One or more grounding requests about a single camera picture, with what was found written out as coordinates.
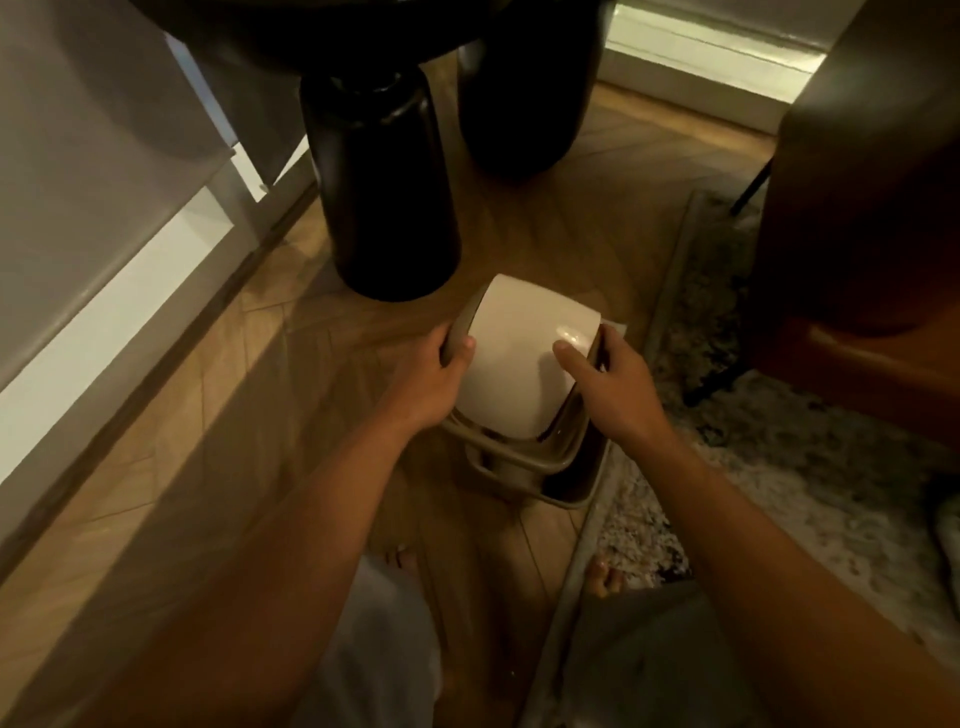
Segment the person's left hand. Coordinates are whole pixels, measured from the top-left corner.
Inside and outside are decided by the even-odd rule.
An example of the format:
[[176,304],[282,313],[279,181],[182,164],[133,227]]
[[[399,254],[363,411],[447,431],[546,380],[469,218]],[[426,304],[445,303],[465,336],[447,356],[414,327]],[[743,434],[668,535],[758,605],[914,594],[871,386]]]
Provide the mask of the person's left hand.
[[445,342],[451,325],[441,324],[418,338],[396,366],[376,407],[405,438],[438,426],[456,404],[461,384],[445,383]]

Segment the person's right hand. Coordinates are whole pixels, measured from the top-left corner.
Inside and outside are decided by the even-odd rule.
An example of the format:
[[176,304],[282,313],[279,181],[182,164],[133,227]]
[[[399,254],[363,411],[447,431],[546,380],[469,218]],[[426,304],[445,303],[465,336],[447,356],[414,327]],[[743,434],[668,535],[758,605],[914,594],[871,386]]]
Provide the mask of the person's right hand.
[[584,401],[589,418],[639,466],[662,460],[677,448],[677,436],[666,418],[650,370],[609,324],[602,324],[606,369],[594,401]]

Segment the beige swing bin lid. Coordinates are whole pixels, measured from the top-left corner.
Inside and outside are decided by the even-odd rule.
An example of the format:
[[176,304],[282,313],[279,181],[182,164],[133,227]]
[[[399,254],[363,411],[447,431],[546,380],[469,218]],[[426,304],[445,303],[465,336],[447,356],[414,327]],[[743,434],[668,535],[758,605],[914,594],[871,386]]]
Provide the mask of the beige swing bin lid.
[[553,346],[569,344],[602,370],[600,311],[572,297],[498,273],[463,307],[441,349],[449,363],[465,336],[474,357],[441,427],[467,462],[504,486],[537,492],[573,465],[590,417]]

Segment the person's left forearm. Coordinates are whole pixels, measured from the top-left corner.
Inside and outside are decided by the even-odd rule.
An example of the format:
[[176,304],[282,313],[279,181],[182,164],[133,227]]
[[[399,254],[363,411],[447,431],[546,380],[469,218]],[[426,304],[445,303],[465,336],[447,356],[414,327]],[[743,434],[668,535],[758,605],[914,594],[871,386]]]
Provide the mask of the person's left forearm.
[[177,609],[71,728],[275,728],[347,602],[386,485],[426,424],[381,410]]

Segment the person's right forearm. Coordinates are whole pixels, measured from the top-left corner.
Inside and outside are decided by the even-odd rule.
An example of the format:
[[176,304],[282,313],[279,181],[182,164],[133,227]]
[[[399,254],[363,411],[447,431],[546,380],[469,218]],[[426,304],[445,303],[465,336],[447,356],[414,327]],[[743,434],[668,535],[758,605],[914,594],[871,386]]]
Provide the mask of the person's right forearm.
[[672,429],[622,443],[763,702],[797,728],[960,728],[960,683]]

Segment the taupe plastic trash bin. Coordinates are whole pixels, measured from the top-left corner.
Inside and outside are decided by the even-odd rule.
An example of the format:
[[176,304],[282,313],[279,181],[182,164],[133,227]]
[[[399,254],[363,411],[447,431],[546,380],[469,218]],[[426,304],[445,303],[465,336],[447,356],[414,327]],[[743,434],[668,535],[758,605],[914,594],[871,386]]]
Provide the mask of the taupe plastic trash bin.
[[609,439],[591,422],[569,467],[552,475],[507,464],[467,445],[465,456],[472,470],[471,488],[508,503],[526,506],[540,502],[567,511],[589,505],[605,463]]

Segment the person's right foot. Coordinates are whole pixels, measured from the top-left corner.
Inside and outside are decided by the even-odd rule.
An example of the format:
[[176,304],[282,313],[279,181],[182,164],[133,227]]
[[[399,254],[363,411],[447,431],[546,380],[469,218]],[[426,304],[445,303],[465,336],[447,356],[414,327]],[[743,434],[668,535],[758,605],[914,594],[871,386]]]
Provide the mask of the person's right foot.
[[621,570],[611,566],[609,561],[597,554],[593,556],[584,571],[582,597],[590,600],[605,600],[622,594],[625,577]]

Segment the grey patterned rug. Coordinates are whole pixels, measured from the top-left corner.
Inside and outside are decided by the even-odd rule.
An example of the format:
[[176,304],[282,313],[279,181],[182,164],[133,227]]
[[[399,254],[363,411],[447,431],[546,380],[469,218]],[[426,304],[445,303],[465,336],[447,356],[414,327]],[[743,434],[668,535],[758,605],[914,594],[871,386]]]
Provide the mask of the grey patterned rug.
[[[960,677],[960,581],[946,587],[941,570],[943,545],[960,550],[960,454],[756,371],[683,401],[740,350],[760,211],[734,218],[729,206],[691,195],[646,332],[666,413],[798,544]],[[616,445],[588,507],[517,728],[562,728],[561,674],[595,555],[623,573],[623,592],[694,581],[654,492]]]

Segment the person's right trouser leg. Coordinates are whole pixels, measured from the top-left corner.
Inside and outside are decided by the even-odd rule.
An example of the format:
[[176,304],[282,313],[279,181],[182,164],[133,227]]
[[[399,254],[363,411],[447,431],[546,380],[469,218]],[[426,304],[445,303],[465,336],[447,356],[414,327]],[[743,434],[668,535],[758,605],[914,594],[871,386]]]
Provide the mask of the person's right trouser leg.
[[561,728],[770,728],[691,580],[582,597],[557,718]]

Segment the person's trouser leg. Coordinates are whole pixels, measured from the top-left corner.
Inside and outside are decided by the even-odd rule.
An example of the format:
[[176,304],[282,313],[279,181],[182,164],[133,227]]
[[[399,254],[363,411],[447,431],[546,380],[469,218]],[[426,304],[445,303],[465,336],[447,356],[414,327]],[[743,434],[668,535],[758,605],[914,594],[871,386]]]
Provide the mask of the person's trouser leg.
[[419,578],[361,558],[288,728],[433,728],[442,652]]
[[691,580],[582,597],[557,718],[561,728],[770,728]]

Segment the person's left trouser leg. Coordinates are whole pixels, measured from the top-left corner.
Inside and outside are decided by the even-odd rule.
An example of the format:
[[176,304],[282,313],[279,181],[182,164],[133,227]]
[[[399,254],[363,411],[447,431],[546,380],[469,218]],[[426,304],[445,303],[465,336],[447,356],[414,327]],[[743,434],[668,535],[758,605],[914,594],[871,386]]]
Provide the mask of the person's left trouser leg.
[[419,578],[361,558],[288,728],[433,728],[442,652]]

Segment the black table top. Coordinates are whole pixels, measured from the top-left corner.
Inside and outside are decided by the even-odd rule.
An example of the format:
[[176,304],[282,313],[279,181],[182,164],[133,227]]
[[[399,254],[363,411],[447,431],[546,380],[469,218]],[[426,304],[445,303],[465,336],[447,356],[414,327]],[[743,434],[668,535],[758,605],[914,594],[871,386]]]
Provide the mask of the black table top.
[[618,0],[129,0],[197,56],[287,75],[596,62]]

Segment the white cabinet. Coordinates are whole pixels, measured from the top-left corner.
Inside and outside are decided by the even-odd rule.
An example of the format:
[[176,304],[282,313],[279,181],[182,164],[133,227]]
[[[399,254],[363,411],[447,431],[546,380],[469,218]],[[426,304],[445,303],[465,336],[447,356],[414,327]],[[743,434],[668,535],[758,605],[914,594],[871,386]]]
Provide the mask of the white cabinet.
[[0,0],[0,561],[306,191],[296,88],[130,0]]

